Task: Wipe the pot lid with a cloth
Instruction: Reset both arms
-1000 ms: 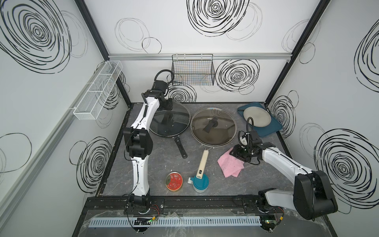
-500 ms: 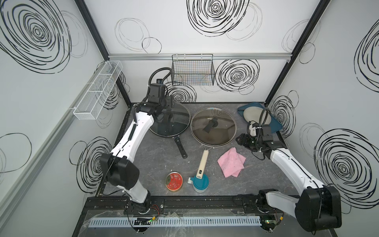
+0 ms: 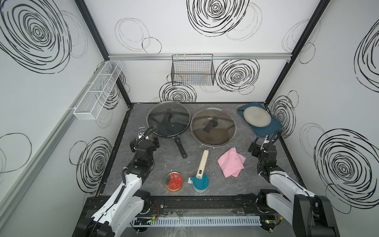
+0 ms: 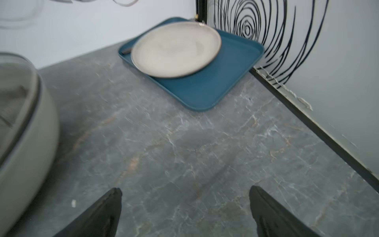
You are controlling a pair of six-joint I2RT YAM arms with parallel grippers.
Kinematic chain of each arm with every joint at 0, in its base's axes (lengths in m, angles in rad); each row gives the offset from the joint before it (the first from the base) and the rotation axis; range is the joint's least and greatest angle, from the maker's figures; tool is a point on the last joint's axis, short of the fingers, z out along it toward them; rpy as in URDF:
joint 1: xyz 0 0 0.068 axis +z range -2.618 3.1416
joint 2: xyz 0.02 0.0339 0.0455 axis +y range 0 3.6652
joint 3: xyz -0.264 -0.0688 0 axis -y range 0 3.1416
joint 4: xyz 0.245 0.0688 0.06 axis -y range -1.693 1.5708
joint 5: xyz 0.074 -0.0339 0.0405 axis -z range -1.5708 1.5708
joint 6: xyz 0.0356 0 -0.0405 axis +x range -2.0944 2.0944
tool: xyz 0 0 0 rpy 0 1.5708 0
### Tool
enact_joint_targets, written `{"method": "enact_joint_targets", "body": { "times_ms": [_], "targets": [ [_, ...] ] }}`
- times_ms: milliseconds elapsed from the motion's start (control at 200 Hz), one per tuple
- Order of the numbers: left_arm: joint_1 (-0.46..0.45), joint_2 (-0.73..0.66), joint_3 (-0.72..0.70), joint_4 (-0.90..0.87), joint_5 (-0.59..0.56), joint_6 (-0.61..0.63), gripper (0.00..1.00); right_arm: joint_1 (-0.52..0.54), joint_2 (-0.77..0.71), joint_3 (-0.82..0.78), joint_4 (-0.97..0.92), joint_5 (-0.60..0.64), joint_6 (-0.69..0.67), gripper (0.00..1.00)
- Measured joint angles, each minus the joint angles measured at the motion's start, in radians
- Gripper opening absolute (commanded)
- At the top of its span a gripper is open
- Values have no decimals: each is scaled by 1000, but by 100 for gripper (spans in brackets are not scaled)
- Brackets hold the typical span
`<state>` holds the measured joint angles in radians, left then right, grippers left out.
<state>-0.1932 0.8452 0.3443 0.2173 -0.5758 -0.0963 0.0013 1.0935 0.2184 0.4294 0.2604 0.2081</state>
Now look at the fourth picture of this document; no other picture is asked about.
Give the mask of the glass pot lid black knob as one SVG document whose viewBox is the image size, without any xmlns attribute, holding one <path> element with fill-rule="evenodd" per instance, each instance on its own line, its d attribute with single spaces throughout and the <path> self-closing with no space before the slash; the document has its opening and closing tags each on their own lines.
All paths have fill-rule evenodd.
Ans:
<svg viewBox="0 0 379 237">
<path fill-rule="evenodd" d="M 22 55 L 1 52 L 1 164 L 22 135 L 39 94 L 34 65 Z"/>
</svg>

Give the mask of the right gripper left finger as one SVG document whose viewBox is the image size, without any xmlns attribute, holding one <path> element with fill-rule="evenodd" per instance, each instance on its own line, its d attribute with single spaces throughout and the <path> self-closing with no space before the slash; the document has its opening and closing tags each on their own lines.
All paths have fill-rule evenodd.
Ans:
<svg viewBox="0 0 379 237">
<path fill-rule="evenodd" d="M 122 191 L 112 188 L 56 237 L 114 237 L 122 210 Z"/>
</svg>

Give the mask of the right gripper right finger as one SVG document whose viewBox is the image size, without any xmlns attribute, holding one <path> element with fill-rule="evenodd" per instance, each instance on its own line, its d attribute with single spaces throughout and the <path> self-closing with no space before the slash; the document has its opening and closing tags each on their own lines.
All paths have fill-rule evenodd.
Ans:
<svg viewBox="0 0 379 237">
<path fill-rule="evenodd" d="M 318 234 L 259 186 L 249 191 L 250 209 L 260 237 L 317 237 Z"/>
</svg>

